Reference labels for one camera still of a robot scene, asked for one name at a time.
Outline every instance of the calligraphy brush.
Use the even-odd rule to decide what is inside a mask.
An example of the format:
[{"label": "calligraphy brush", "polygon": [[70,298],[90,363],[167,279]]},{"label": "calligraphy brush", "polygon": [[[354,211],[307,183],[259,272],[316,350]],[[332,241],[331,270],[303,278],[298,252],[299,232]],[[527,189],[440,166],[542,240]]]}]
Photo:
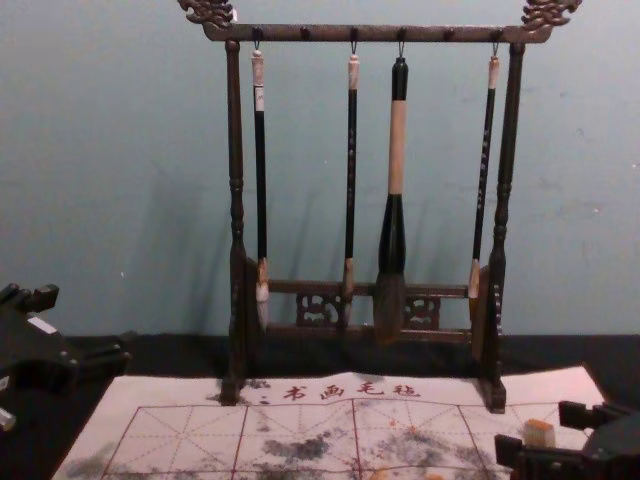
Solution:
[{"label": "calligraphy brush", "polygon": [[476,227],[473,235],[473,257],[469,273],[469,316],[473,320],[478,307],[478,291],[480,288],[480,247],[482,244],[482,222],[484,220],[484,204],[487,192],[487,174],[489,170],[489,154],[491,151],[491,131],[493,129],[493,107],[496,96],[496,83],[500,62],[494,46],[493,56],[489,62],[489,88],[487,90],[487,107],[484,118],[484,134],[482,138],[482,156],[480,157],[480,181],[478,185],[478,204],[476,207]]},{"label": "calligraphy brush", "polygon": [[352,50],[349,58],[349,114],[347,120],[347,229],[345,235],[344,272],[342,275],[342,312],[340,327],[346,328],[351,318],[353,301],[353,230],[356,195],[356,128],[358,107],[358,75],[360,62]]},{"label": "calligraphy brush", "polygon": [[402,330],[406,301],[406,245],[402,212],[404,146],[409,67],[402,56],[392,70],[389,185],[378,251],[378,277],[373,295],[373,326],[379,344],[393,342]]},{"label": "calligraphy brush", "polygon": [[264,139],[264,57],[256,49],[251,57],[253,67],[253,105],[256,141],[256,183],[258,202],[258,280],[256,302],[258,320],[263,329],[269,323],[269,280],[267,275],[267,194]]}]

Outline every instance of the teal wall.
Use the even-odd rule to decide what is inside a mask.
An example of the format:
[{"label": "teal wall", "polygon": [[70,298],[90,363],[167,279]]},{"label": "teal wall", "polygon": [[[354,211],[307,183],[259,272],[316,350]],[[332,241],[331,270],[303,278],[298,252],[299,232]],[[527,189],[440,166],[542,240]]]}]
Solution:
[{"label": "teal wall", "polygon": [[[520,22],[523,1],[236,0],[241,22]],[[585,0],[525,56],[504,328],[639,333],[640,5]],[[265,44],[271,275],[339,279],[347,45]],[[245,243],[256,252],[249,44]],[[356,278],[373,281],[397,46],[360,45]],[[408,44],[407,280],[465,283],[489,46]],[[491,248],[507,49],[483,261]],[[61,287],[68,334],[221,334],[231,242],[224,47],[175,0],[0,6],[0,282]],[[366,301],[360,321],[371,318]],[[291,301],[273,316],[291,321]],[[465,326],[462,301],[442,324]]]}]

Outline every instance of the wooden brush rack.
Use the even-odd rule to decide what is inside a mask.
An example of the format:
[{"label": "wooden brush rack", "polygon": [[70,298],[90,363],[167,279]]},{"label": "wooden brush rack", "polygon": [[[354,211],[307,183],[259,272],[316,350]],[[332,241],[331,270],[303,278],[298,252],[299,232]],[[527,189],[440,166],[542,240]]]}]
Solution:
[{"label": "wooden brush rack", "polygon": [[[221,403],[235,405],[249,365],[264,332],[257,319],[257,263],[246,254],[243,243],[243,153],[240,99],[239,51],[242,42],[437,42],[507,43],[509,73],[503,119],[500,164],[497,179],[497,206],[493,228],[493,248],[488,263],[480,270],[475,314],[467,329],[441,329],[441,299],[467,299],[468,285],[407,285],[405,323],[401,340],[465,343],[477,365],[486,407],[494,413],[505,411],[506,391],[501,381],[500,342],[502,338],[502,293],[504,288],[508,204],[516,151],[522,62],[527,44],[544,43],[556,26],[569,22],[581,0],[526,0],[522,25],[516,26],[392,26],[392,25],[247,25],[233,22],[234,9],[228,0],[178,0],[187,19],[202,25],[213,42],[222,42],[227,55],[227,96],[229,129],[229,185],[231,189],[230,254],[231,319],[229,325],[229,371],[222,384]],[[296,324],[270,323],[266,335],[303,339],[365,338],[373,341],[373,327],[339,328],[328,306],[340,311],[342,282],[269,281],[273,293],[296,295]],[[370,297],[374,284],[356,283],[355,296]],[[319,320],[309,320],[308,314]]]}]

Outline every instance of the white label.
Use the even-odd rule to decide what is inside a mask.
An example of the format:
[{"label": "white label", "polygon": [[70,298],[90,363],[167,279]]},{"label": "white label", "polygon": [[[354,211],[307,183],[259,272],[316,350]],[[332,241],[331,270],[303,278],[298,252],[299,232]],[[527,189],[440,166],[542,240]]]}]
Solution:
[{"label": "white label", "polygon": [[256,111],[264,112],[264,87],[256,87]]},{"label": "white label", "polygon": [[52,333],[57,332],[55,328],[53,328],[51,325],[49,325],[47,322],[45,322],[41,318],[32,317],[28,321],[31,325],[33,325],[34,327],[38,327],[40,330],[42,330],[44,333],[48,335],[51,335]]}]

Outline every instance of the black cloth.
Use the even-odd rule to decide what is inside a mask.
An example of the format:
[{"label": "black cloth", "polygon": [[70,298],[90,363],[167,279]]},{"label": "black cloth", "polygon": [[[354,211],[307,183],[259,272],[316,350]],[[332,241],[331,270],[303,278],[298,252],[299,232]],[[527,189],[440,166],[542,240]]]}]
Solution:
[{"label": "black cloth", "polygon": [[[108,338],[76,338],[92,348]],[[131,345],[130,375],[220,377],[227,367],[226,338],[141,336]],[[469,347],[398,344],[377,349],[331,341],[267,339],[252,376],[323,376],[345,371],[415,377],[472,376]],[[640,336],[514,336],[502,347],[504,374],[584,365],[608,401],[640,409]],[[72,447],[109,382],[86,385],[69,397],[18,392],[0,406],[18,416],[0,437],[0,480],[49,480]]]}]

